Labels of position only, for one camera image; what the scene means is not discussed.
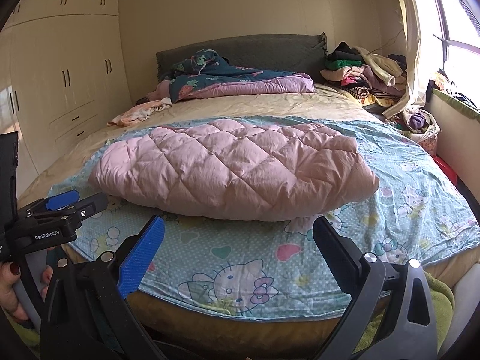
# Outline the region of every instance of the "human hand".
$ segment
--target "human hand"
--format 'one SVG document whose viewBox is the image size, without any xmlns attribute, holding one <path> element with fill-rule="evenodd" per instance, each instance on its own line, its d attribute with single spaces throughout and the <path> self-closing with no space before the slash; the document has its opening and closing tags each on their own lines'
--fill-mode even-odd
<svg viewBox="0 0 480 360">
<path fill-rule="evenodd" d="M 46 266 L 42 274 L 42 282 L 50 284 L 53 269 Z M 27 321 L 28 315 L 18 302 L 14 289 L 12 288 L 20 280 L 20 267 L 16 262 L 0 263 L 0 307 L 6 310 L 17 322 Z M 42 290 L 42 298 L 45 300 L 47 296 L 48 286 Z"/>
</svg>

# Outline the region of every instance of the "dark nail polish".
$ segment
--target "dark nail polish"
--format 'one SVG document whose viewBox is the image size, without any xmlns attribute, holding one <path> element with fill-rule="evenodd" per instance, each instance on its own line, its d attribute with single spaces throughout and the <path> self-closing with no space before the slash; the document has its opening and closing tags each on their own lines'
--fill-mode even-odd
<svg viewBox="0 0 480 360">
<path fill-rule="evenodd" d="M 15 276 L 20 274 L 20 267 L 17 262 L 14 261 L 10 264 L 10 272 Z"/>
</svg>

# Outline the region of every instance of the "wardrobe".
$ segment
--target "wardrobe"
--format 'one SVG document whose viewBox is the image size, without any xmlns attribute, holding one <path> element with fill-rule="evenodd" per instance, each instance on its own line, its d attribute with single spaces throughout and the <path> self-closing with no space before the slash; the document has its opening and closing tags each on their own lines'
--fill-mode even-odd
<svg viewBox="0 0 480 360">
<path fill-rule="evenodd" d="M 118 16 L 118 0 L 21 0 L 0 32 L 0 128 L 20 132 L 19 193 L 132 106 Z"/>
</svg>

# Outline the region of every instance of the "red object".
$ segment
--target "red object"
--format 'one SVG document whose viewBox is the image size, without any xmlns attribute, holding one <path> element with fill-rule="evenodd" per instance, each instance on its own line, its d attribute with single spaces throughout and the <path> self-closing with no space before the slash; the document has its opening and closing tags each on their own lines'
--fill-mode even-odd
<svg viewBox="0 0 480 360">
<path fill-rule="evenodd" d="M 453 185 L 457 186 L 457 173 L 448 166 L 448 164 L 443 161 L 439 156 L 434 155 L 433 160 L 437 163 L 438 167 L 442 170 L 443 173 L 448 177 Z"/>
</svg>

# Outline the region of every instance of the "curtain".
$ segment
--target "curtain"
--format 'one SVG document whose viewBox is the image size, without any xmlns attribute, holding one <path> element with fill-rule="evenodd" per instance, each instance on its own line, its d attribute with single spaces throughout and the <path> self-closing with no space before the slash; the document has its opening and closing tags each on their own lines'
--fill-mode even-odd
<svg viewBox="0 0 480 360">
<path fill-rule="evenodd" d="M 383 115 L 425 105 L 425 92 L 433 72 L 443 66 L 443 49 L 435 0 L 399 0 L 406 38 L 407 86 L 405 95 Z"/>
</svg>

